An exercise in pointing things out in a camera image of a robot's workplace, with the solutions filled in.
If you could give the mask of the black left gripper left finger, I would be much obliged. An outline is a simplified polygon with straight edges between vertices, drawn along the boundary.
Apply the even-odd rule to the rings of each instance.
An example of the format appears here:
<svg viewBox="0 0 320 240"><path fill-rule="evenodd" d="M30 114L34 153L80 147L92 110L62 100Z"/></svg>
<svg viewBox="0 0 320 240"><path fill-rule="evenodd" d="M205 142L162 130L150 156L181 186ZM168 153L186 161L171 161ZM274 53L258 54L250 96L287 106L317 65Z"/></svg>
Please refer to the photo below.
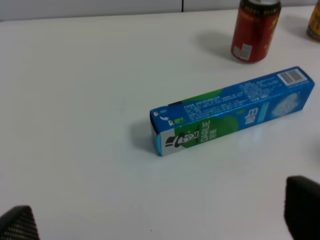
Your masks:
<svg viewBox="0 0 320 240"><path fill-rule="evenodd" d="M39 240L37 224L29 205L19 205L0 217L1 240Z"/></svg>

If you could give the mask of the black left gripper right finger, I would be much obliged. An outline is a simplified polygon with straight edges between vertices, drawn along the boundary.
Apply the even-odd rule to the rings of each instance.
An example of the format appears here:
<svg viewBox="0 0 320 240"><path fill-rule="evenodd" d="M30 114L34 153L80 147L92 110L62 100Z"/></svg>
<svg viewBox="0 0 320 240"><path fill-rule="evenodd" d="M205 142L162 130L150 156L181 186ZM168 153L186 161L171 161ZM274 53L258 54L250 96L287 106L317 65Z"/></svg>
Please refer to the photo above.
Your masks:
<svg viewBox="0 0 320 240"><path fill-rule="evenodd" d="M320 238L320 184L302 175L286 179L284 220L294 240Z"/></svg>

